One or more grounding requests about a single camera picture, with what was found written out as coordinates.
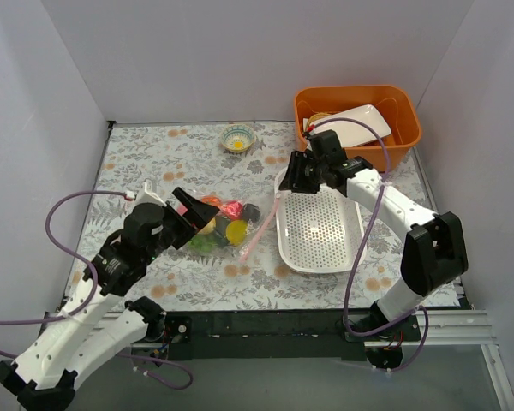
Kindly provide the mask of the yellow lemon toy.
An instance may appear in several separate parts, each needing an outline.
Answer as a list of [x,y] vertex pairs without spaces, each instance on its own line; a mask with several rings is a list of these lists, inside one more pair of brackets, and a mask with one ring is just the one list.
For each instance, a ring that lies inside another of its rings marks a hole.
[[210,235],[216,228],[216,218],[212,218],[211,221],[199,231],[199,235]]

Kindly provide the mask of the orange pumpkin toy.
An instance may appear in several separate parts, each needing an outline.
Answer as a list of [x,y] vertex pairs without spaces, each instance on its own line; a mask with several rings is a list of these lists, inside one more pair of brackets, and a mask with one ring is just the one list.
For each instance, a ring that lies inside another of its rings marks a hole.
[[217,208],[220,208],[223,204],[222,200],[214,195],[207,195],[201,197],[200,201],[210,206],[216,206]]

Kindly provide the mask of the green grapes toy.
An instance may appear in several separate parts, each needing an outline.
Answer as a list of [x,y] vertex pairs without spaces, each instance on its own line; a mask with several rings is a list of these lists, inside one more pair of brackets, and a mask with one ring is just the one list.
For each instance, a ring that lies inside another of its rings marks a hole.
[[216,247],[216,242],[211,235],[196,235],[190,242],[189,245],[198,253],[210,253]]

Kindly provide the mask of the yellow starfruit toy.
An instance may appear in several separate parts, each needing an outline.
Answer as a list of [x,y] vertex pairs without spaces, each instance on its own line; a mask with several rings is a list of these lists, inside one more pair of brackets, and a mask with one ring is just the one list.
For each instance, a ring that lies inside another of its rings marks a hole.
[[239,246],[242,244],[245,241],[247,234],[248,223],[244,220],[233,220],[225,229],[226,239],[233,246]]

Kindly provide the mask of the clear zip top bag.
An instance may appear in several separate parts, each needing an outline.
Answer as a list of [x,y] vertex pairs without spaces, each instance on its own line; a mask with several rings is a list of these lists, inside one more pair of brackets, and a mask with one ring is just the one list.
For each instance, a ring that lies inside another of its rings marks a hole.
[[197,200],[216,206],[218,213],[180,249],[193,259],[233,258],[244,263],[257,248],[279,208],[280,195],[222,198],[195,192]]

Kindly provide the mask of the green avocado toy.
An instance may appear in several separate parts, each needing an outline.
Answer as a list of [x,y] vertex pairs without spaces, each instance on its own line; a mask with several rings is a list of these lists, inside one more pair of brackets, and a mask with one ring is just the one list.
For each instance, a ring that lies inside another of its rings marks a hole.
[[241,219],[248,223],[258,223],[260,221],[261,212],[257,205],[246,203],[242,207]]

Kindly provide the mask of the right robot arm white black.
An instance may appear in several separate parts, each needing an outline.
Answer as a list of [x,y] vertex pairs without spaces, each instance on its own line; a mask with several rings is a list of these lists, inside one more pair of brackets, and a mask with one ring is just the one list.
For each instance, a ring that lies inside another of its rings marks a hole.
[[327,185],[367,208],[372,222],[382,221],[403,241],[400,279],[372,305],[367,321],[345,326],[354,336],[385,341],[401,331],[402,321],[430,294],[469,267],[460,219],[416,204],[386,178],[361,157],[294,151],[277,190],[317,194]]

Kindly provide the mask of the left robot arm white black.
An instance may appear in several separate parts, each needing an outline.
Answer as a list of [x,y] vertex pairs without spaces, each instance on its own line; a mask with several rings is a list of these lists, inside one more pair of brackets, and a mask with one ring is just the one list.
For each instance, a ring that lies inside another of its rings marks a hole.
[[162,338],[166,312],[147,297],[126,302],[123,313],[101,331],[93,328],[163,251],[184,246],[219,212],[181,188],[173,194],[184,212],[148,188],[124,193],[134,203],[132,211],[86,262],[83,278],[58,315],[45,319],[44,331],[22,354],[0,362],[0,384],[24,409],[66,409],[83,382],[128,345]]

